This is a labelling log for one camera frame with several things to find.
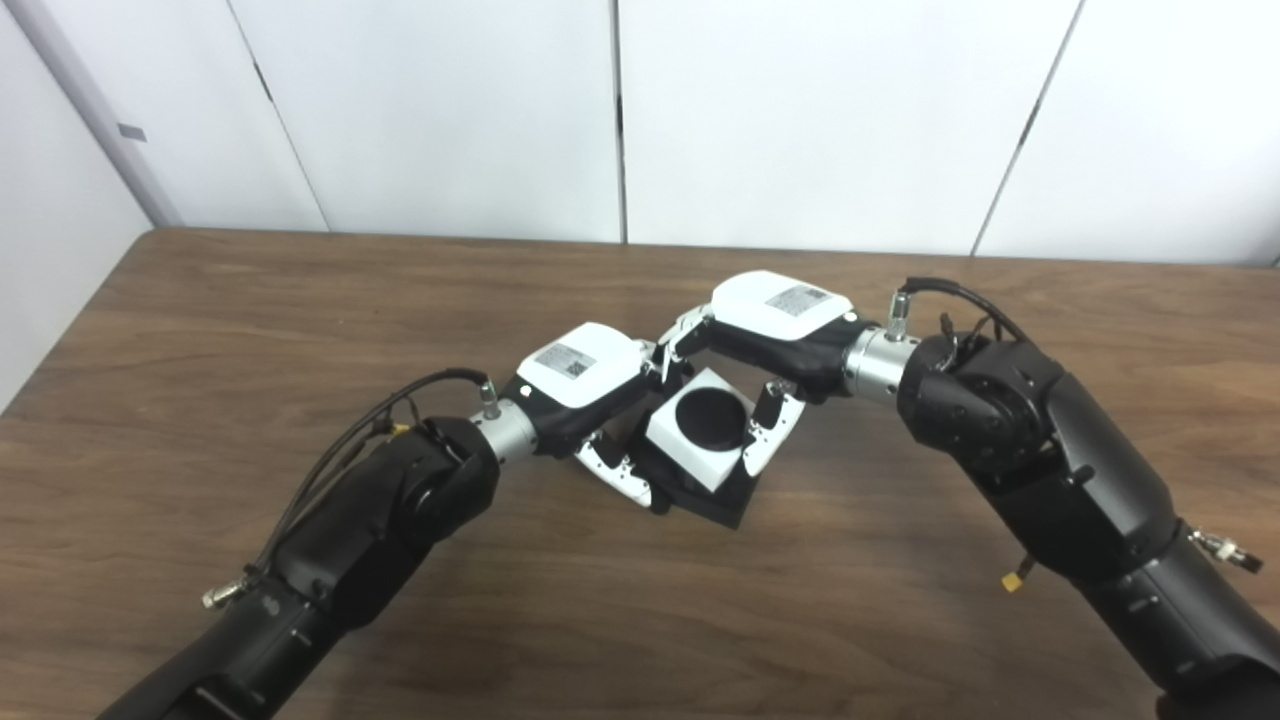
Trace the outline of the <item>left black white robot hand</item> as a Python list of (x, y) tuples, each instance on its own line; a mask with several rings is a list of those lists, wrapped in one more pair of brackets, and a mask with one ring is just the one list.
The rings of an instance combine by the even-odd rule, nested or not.
[(582, 323), (527, 355), (502, 389), (483, 389), (483, 409), (470, 421), (500, 464), (573, 457), (623, 497), (663, 515), (669, 496), (605, 429), (655, 392), (655, 351), (649, 340)]

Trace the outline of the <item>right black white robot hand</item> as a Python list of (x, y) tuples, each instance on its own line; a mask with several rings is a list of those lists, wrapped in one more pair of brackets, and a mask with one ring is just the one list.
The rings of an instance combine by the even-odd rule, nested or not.
[(719, 283), (710, 301), (682, 314), (652, 355), (662, 382), (689, 359), (712, 351), (771, 373), (748, 424), (742, 465), (759, 477), (806, 405), (863, 397), (890, 407), (920, 341), (859, 315), (852, 302), (773, 272), (745, 272)]

